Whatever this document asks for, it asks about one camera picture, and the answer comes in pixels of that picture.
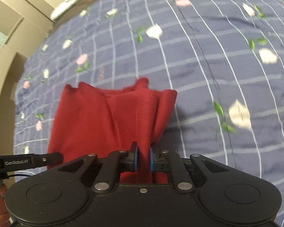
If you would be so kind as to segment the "left hand orange glove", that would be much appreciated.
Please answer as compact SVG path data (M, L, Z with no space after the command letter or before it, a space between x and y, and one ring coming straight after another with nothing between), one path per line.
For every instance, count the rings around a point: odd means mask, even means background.
M11 222L9 220L10 215L7 211L4 201L6 191L7 186L5 184L2 184L0 187L0 227L11 226Z

